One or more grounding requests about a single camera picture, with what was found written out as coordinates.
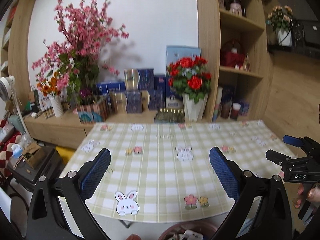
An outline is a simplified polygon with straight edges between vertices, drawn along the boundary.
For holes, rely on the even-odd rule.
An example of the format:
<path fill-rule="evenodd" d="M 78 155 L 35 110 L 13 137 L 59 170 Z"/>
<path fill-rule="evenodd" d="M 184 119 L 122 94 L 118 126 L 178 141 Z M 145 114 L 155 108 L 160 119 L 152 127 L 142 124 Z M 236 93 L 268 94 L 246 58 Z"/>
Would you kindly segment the person right hand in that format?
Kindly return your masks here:
<path fill-rule="evenodd" d="M 298 192 L 297 192 L 298 198 L 293 200 L 294 207 L 295 208 L 300 208 L 303 200 L 307 200 L 311 203 L 319 203 L 320 202 L 320 191 L 319 191 L 319 186 L 311 188 L 308 193 L 304 190 L 304 185 L 299 184 L 298 187 Z"/>

